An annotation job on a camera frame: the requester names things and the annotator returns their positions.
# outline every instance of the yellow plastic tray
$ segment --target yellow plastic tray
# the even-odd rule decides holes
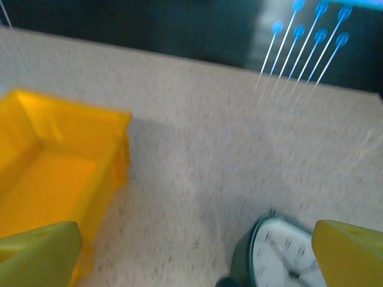
[[[132,116],[15,90],[0,100],[0,237],[76,221],[83,247],[71,286],[130,165]]]

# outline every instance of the dark background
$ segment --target dark background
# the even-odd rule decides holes
[[[292,16],[291,0],[3,0],[14,27],[120,45],[174,56],[204,60],[260,71],[272,39],[271,27],[284,22],[270,53],[265,72],[271,70]],[[307,1],[297,15],[275,73],[279,74],[293,42],[294,28],[315,19],[319,1]],[[319,28],[329,30],[338,22],[342,5],[330,4],[318,21],[295,70],[297,77],[314,46]],[[6,23],[0,13],[3,24]],[[383,82],[383,13],[353,8],[330,43],[313,80],[317,80],[342,32],[350,38],[339,49],[322,82],[377,92]],[[303,45],[297,42],[284,75],[288,75]],[[318,46],[303,78],[311,73],[325,46]]]

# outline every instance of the blue led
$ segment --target blue led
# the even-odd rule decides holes
[[[343,47],[347,41],[348,41],[348,38],[349,38],[349,33],[341,33],[338,38],[336,39],[336,42],[335,44],[338,46],[338,47]]]
[[[296,40],[301,39],[301,37],[303,37],[303,35],[305,34],[305,30],[306,30],[305,25],[299,25],[294,30],[294,38]]]
[[[322,43],[325,40],[326,36],[327,36],[327,29],[324,29],[324,28],[319,29],[314,37],[315,42]]]
[[[352,7],[351,6],[343,6],[338,14],[339,21],[345,21],[351,15]]]
[[[329,9],[329,3],[326,2],[320,2],[317,7],[315,8],[315,15],[317,17],[321,17],[325,15],[327,10]]]
[[[293,11],[299,12],[301,11],[305,6],[305,0],[294,0],[293,2]]]
[[[271,29],[271,31],[273,31],[273,33],[275,35],[281,33],[283,30],[283,22],[282,21],[276,21],[274,24],[273,24],[273,28]]]

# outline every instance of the clock hand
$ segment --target clock hand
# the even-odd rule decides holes
[[[300,275],[303,275],[303,274],[310,273],[310,272],[313,272],[313,271],[318,270],[318,269],[319,269],[319,265],[317,263],[317,260],[315,259],[309,267],[299,270],[299,273],[300,273]]]
[[[275,241],[273,239],[270,240],[270,246],[274,250],[275,254],[280,258],[284,267],[286,267],[287,271],[293,271],[295,268],[290,264],[290,262],[286,259],[280,249],[277,247]]]
[[[303,287],[312,287],[305,279],[302,277],[299,277],[297,279],[298,283],[301,284]]]

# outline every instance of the clock face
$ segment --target clock face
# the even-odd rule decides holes
[[[282,218],[259,227],[252,254],[257,287],[326,287],[311,234]]]

